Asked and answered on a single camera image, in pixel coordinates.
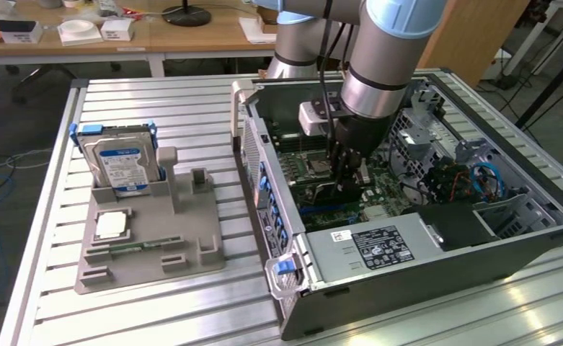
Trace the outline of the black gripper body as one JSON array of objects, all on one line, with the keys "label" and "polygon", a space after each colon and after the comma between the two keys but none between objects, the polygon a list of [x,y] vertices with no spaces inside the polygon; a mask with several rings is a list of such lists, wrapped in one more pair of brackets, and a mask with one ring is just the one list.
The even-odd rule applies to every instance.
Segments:
[{"label": "black gripper body", "polygon": [[390,127],[390,117],[371,119],[358,115],[341,117],[335,125],[333,157],[351,151],[369,158],[382,144]]}]

